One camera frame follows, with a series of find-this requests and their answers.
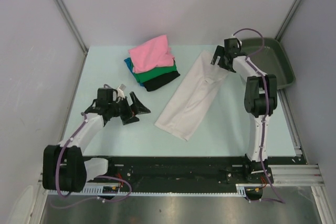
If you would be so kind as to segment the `white t shirt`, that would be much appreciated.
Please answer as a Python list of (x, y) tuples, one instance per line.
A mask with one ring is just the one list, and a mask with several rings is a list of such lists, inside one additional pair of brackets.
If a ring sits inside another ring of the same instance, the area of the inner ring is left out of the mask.
[(212, 65), (213, 56), (202, 51), (154, 123), (188, 141), (202, 122), (229, 72)]

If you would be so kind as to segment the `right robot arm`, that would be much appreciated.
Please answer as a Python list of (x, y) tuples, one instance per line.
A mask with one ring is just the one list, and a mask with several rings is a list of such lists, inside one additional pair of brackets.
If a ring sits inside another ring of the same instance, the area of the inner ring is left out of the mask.
[(237, 38), (225, 39), (222, 46), (217, 46), (211, 64), (238, 73), (245, 82), (244, 108), (250, 118), (250, 140), (243, 179), (249, 183), (270, 181), (266, 142), (269, 120), (278, 105), (276, 76), (261, 71), (242, 51)]

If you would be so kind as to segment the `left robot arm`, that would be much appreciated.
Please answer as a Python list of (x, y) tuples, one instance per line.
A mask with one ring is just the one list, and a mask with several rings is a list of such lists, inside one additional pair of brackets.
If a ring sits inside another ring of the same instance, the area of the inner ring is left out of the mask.
[(128, 125), (138, 122), (139, 115), (150, 112), (134, 92), (126, 96), (121, 87), (99, 88), (97, 97), (82, 112), (83, 120), (78, 128), (66, 140), (44, 149), (43, 187), (62, 195), (65, 191), (82, 191), (86, 182), (97, 177), (105, 182), (112, 181), (116, 169), (105, 158), (85, 160), (85, 149), (112, 118), (120, 118), (123, 125)]

